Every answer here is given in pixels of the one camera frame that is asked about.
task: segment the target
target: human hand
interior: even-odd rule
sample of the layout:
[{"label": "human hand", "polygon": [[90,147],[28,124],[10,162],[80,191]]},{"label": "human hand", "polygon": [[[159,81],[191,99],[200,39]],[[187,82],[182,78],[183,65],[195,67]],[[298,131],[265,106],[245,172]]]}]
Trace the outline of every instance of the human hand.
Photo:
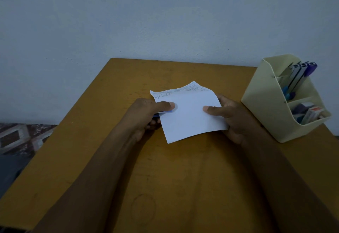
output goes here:
[{"label": "human hand", "polygon": [[254,136],[268,136],[268,133],[260,127],[256,119],[239,103],[218,94],[222,107],[204,106],[203,110],[215,116],[223,116],[230,126],[225,130],[225,135],[234,143],[244,145]]},{"label": "human hand", "polygon": [[175,108],[173,102],[158,102],[154,100],[138,98],[128,108],[119,122],[119,126],[132,132],[131,137],[138,142],[146,129],[154,130],[160,124],[160,119],[153,119],[153,115],[161,111],[170,111]]}]

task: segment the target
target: box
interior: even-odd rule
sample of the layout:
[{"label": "box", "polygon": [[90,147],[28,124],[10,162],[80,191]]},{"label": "box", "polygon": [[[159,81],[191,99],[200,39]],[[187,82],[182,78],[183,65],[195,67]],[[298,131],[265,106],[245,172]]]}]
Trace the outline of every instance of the box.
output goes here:
[{"label": "box", "polygon": [[[264,58],[249,83],[241,102],[253,113],[269,133],[280,143],[304,136],[330,119],[310,77],[304,81],[293,100],[287,102],[279,86],[277,77],[290,64],[300,59],[291,54]],[[325,110],[324,118],[301,125],[293,118],[291,109],[299,103],[312,102]]]}]

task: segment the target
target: table surface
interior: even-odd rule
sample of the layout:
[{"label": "table surface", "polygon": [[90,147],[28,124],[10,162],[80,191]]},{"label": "table surface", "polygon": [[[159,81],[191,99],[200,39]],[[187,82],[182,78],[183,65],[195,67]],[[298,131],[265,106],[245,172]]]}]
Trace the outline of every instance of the table surface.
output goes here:
[{"label": "table surface", "polygon": [[[197,81],[240,101],[256,68],[110,59],[0,200],[0,225],[32,229],[139,97]],[[339,145],[325,125],[279,144],[339,218]],[[167,144],[161,129],[128,158],[108,232],[275,232],[244,156],[220,132]]]}]

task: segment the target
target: sheet of paper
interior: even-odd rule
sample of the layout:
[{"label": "sheet of paper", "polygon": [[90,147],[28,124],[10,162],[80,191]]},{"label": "sheet of paper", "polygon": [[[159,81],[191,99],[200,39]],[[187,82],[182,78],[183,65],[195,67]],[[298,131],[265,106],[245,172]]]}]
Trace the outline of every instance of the sheet of paper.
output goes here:
[{"label": "sheet of paper", "polygon": [[193,81],[177,89],[162,92],[150,91],[155,102],[174,102],[175,108],[169,113],[160,113],[162,128],[167,143],[205,132],[228,128],[221,116],[212,116],[202,110],[204,105],[221,107],[214,92]]}]

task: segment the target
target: organizer compartment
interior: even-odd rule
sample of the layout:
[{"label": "organizer compartment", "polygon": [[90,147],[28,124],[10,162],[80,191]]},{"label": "organizer compartment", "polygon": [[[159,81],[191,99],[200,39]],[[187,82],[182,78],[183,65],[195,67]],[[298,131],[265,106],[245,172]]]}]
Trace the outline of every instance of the organizer compartment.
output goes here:
[{"label": "organizer compartment", "polygon": [[307,78],[296,92],[294,100],[286,102],[277,77],[289,64],[296,64],[299,61],[298,57],[291,54],[264,58],[241,99],[261,124],[281,143],[309,133],[331,117],[331,113],[325,111],[325,118],[306,125],[300,125],[294,120],[290,107],[297,105],[297,102],[304,102],[300,100],[314,100],[313,103],[325,108],[310,78]]}]

